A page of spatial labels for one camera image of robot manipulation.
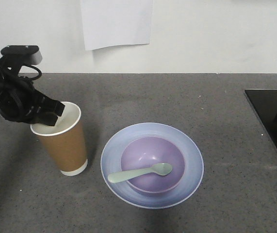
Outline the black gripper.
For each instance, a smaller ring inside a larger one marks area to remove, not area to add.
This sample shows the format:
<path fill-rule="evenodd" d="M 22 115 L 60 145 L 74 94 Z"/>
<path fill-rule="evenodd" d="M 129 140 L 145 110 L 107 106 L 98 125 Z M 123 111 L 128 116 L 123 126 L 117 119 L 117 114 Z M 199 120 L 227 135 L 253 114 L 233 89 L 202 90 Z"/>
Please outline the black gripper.
<path fill-rule="evenodd" d="M 35 89 L 33 82 L 42 75 L 35 66 L 0 59 L 0 115 L 8 121 L 55 126 L 65 105 Z"/>

